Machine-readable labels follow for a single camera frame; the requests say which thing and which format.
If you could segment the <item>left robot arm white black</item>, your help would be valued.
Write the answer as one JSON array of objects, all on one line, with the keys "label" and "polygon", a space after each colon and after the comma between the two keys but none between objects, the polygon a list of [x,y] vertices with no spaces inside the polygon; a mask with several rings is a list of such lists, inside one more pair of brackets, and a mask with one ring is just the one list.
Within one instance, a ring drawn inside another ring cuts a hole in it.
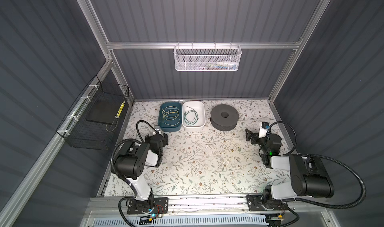
[{"label": "left robot arm white black", "polygon": [[168,144],[167,134],[147,135],[143,142],[125,139],[116,144],[110,160],[111,172],[133,191],[130,197],[132,209],[148,213],[154,208],[153,190],[142,174],[145,167],[161,165],[164,147]]}]

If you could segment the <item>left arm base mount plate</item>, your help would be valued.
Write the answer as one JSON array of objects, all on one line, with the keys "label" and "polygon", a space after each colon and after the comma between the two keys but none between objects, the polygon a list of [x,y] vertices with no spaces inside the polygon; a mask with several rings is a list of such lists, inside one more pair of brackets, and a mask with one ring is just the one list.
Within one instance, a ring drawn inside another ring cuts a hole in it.
[{"label": "left arm base mount plate", "polygon": [[146,201],[127,200],[127,214],[167,214],[169,198],[149,198]]}]

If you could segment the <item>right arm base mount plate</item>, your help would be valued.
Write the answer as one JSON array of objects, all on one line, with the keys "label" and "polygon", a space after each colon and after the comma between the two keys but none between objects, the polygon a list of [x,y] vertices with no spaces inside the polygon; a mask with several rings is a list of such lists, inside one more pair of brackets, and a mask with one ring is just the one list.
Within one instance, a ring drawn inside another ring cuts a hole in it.
[{"label": "right arm base mount plate", "polygon": [[247,204],[250,211],[285,211],[286,208],[279,200],[274,200],[269,196],[246,195]]}]

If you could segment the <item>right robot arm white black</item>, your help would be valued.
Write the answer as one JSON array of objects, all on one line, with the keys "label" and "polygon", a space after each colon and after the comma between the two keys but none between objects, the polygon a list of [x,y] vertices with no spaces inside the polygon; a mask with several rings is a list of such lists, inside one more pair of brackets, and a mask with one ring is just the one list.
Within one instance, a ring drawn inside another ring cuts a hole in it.
[{"label": "right robot arm white black", "polygon": [[268,169],[290,172],[290,180],[280,184],[269,184],[262,194],[256,197],[257,205],[267,211],[282,207],[282,200],[311,197],[331,198],[335,188],[327,174],[322,160],[318,157],[301,157],[289,154],[280,156],[282,138],[261,128],[253,133],[246,129],[246,141],[260,147],[259,156]]}]

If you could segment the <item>grey perforated cable spool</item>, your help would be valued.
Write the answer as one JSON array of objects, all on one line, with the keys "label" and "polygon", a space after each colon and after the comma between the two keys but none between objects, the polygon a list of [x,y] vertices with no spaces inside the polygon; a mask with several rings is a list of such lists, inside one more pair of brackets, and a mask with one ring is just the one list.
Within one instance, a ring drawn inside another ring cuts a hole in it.
[{"label": "grey perforated cable spool", "polygon": [[227,104],[219,104],[211,110],[212,126],[222,132],[233,130],[238,123],[238,111]]}]

